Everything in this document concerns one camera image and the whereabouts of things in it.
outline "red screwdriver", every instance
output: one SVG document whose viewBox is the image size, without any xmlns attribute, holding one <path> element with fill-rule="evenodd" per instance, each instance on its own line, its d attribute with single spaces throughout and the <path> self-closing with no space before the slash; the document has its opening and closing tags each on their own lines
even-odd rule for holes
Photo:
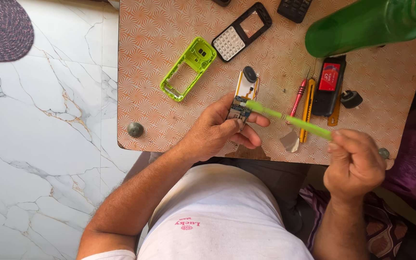
<svg viewBox="0 0 416 260">
<path fill-rule="evenodd" d="M 304 91 L 306 90 L 307 77 L 309 76 L 309 71 L 310 70 L 311 70 L 311 68 L 309 68 L 307 70 L 306 78 L 303 79 L 303 82 L 301 82 L 301 86 L 298 89 L 298 95 L 296 96 L 295 104 L 293 106 L 292 112 L 290 113 L 290 115 L 292 117 L 294 117 L 294 115 L 296 114 L 296 110 L 298 109 L 299 101 L 303 97 Z"/>
</svg>

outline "orange swirl pattern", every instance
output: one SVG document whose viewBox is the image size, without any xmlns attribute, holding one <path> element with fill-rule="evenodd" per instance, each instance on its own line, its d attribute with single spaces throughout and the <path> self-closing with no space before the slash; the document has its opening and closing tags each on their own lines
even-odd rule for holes
<svg viewBox="0 0 416 260">
<path fill-rule="evenodd" d="M 273 24 L 231 62 L 215 59 L 210 68 L 178 103 L 159 89 L 160 81 L 197 37 L 208 42 L 253 5 L 254 0 L 235 0 L 221 7 L 210 0 L 122 0 L 118 53 L 118 143 L 131 150 L 164 152 L 189 130 L 206 106 L 235 89 L 238 73 L 249 65 L 260 74 L 258 101 L 288 113 L 298 87 L 311 67 L 319 76 L 321 60 L 304 46 L 308 27 L 316 20 L 354 2 L 314 0 L 301 24 L 279 15 L 279 0 L 263 0 Z M 341 108 L 337 127 L 328 127 L 327 118 L 311 122 L 328 130 L 351 128 L 369 133 L 380 147 L 390 151 L 388 167 L 397 150 L 416 89 L 416 39 L 367 48 L 347 54 L 343 90 L 356 90 L 364 98 L 360 109 Z M 303 114 L 303 101 L 296 113 Z M 126 133 L 131 122 L 144 126 L 140 138 Z M 309 135 L 296 153 L 287 153 L 279 139 L 291 131 L 279 121 L 271 126 L 253 126 L 263 139 L 263 149 L 274 161 L 328 164 L 326 141 Z M 233 152 L 228 143 L 220 156 Z"/>
</svg>

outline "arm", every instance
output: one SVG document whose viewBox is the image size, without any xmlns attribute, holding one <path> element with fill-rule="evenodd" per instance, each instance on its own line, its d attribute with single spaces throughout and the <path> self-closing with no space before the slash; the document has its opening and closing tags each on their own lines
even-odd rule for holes
<svg viewBox="0 0 416 260">
<path fill-rule="evenodd" d="M 384 180 L 386 162 L 367 134 L 339 130 L 332 138 L 331 162 L 324 175 L 331 199 L 312 254 L 317 260 L 367 260 L 363 198 Z"/>
<path fill-rule="evenodd" d="M 232 92 L 207 107 L 175 147 L 105 199 L 84 229 L 77 259 L 116 249 L 134 251 L 137 234 L 161 199 L 192 164 L 215 156 L 228 140 L 251 149 L 261 145 L 259 136 L 250 126 L 245 125 L 240 134 L 243 124 L 239 119 L 224 121 L 233 99 Z M 260 126 L 270 123 L 257 113 L 251 113 L 248 121 Z"/>
</svg>

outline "lime green phone frame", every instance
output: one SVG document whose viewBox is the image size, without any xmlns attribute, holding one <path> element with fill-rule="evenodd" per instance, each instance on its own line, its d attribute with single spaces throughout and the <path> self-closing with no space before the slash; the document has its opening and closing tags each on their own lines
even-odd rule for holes
<svg viewBox="0 0 416 260">
<path fill-rule="evenodd" d="M 215 58 L 216 50 L 211 47 L 205 39 L 201 37 L 195 38 L 184 53 L 182 53 L 181 57 L 177 60 L 176 64 L 174 64 L 170 72 L 166 74 L 163 81 L 161 81 L 160 89 L 175 101 L 182 101 Z M 168 83 L 168 80 L 177 71 L 178 66 L 182 62 L 186 62 L 191 68 L 193 68 L 193 70 L 197 73 L 197 76 L 181 94 Z"/>
</svg>

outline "white t-shirt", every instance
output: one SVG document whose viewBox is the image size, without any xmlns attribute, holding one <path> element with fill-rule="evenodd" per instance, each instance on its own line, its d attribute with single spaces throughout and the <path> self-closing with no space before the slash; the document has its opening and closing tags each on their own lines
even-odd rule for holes
<svg viewBox="0 0 416 260">
<path fill-rule="evenodd" d="M 99 259 L 136 256 L 114 250 L 84 258 Z M 205 164 L 188 170 L 162 199 L 137 259 L 313 258 L 285 230 L 277 203 L 261 180 L 236 167 Z"/>
</svg>

